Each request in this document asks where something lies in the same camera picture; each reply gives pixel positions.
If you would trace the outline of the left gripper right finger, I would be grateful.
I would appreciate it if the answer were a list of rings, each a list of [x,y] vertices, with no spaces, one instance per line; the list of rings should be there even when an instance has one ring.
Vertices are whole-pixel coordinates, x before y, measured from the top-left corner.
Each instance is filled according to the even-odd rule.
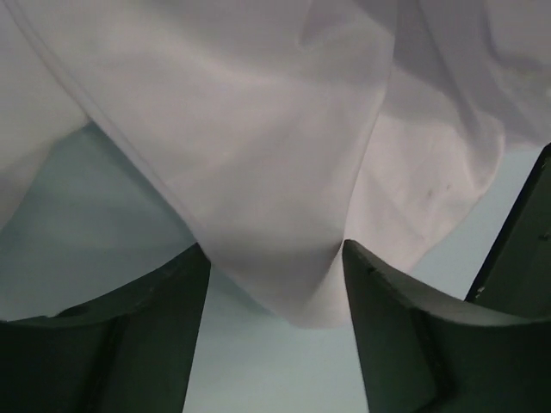
[[[370,411],[549,411],[547,319],[451,297],[352,240],[342,258]]]

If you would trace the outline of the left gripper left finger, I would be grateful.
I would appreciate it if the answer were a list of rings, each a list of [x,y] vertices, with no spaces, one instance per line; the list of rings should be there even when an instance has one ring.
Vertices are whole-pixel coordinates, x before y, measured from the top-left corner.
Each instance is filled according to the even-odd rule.
[[[182,411],[209,275],[194,245],[56,316],[2,322],[2,411]]]

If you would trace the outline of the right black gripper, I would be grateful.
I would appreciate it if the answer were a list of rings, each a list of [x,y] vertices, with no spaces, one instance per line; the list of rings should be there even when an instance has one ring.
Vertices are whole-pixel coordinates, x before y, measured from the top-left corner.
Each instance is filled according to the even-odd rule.
[[[530,171],[466,301],[519,317],[550,315],[550,147]]]

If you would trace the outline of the white long sleeve shirt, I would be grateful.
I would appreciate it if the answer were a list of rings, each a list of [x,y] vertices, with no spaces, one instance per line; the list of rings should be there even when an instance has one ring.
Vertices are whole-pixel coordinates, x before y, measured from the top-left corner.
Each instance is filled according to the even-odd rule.
[[[345,239],[408,270],[549,142],[550,4],[2,2],[3,224],[88,122],[256,302],[333,326]]]

